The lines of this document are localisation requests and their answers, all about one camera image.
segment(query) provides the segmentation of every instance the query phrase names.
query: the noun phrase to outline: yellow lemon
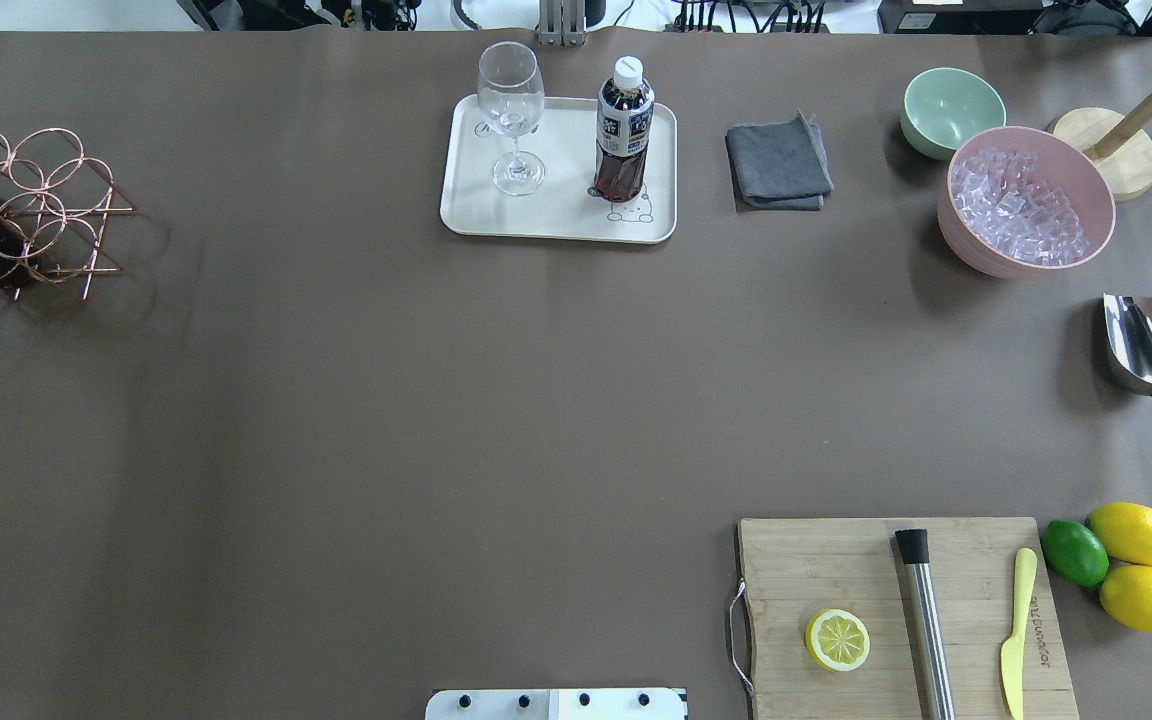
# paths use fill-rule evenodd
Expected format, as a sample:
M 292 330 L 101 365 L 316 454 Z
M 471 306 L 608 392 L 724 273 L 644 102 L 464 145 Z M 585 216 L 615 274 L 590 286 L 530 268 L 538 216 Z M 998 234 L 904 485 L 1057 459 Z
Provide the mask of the yellow lemon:
M 1152 564 L 1152 507 L 1135 502 L 1102 505 L 1087 515 L 1087 528 L 1101 538 L 1111 558 Z
M 818 612 L 806 639 L 812 659 L 832 670 L 855 670 L 869 657 L 869 630 L 851 612 Z
M 1152 632 L 1152 568 L 1121 564 L 1105 575 L 1101 607 L 1119 623 Z

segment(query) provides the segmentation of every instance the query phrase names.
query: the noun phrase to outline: wine bottle label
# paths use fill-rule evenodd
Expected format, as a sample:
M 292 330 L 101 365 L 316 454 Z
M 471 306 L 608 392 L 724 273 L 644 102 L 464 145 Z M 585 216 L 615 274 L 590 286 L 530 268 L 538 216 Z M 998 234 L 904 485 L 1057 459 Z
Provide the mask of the wine bottle label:
M 598 103 L 598 145 L 617 158 L 637 156 L 649 146 L 652 109 L 655 103 L 635 109 L 616 109 L 602 99 Z

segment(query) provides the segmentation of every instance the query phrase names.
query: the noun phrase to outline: black muddler tip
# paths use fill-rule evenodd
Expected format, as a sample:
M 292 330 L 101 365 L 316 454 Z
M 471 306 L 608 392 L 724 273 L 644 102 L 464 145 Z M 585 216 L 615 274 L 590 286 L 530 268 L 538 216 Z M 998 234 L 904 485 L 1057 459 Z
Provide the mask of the black muddler tip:
M 927 564 L 927 530 L 914 528 L 896 530 L 896 546 L 900 547 L 900 559 L 904 564 Z

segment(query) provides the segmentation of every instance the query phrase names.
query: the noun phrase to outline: green bowl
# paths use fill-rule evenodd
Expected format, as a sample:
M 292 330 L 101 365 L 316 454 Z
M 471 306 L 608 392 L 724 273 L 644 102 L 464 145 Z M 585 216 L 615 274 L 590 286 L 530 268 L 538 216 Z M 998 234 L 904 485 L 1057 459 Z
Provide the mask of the green bowl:
M 1007 124 L 1002 97 L 960 68 L 932 68 L 905 86 L 900 129 L 924 156 L 948 160 L 969 137 Z

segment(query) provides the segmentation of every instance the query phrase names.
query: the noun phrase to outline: pink bowl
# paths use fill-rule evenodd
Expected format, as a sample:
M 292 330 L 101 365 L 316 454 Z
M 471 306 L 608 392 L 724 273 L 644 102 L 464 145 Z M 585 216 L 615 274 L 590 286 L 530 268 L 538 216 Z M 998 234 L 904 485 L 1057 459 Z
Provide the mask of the pink bowl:
M 998 252 L 968 228 L 954 209 L 950 176 L 957 165 L 987 147 L 996 147 L 1005 152 L 1032 151 L 1038 154 L 1034 172 L 1030 177 L 1040 179 L 1051 187 L 1059 187 L 1069 197 L 1075 213 L 1078 213 L 1083 222 L 1087 243 L 1091 243 L 1091 250 L 1087 250 L 1085 258 L 1069 265 L 1033 265 Z M 950 250 L 965 264 L 998 278 L 1047 275 L 1087 263 L 1111 243 L 1115 211 L 1114 195 L 1101 177 L 1101 172 L 1087 156 L 1051 132 L 1016 126 L 991 128 L 964 142 L 963 147 L 958 147 L 950 158 L 950 167 L 945 174 L 945 182 L 935 202 L 935 218 L 941 225 L 941 234 Z

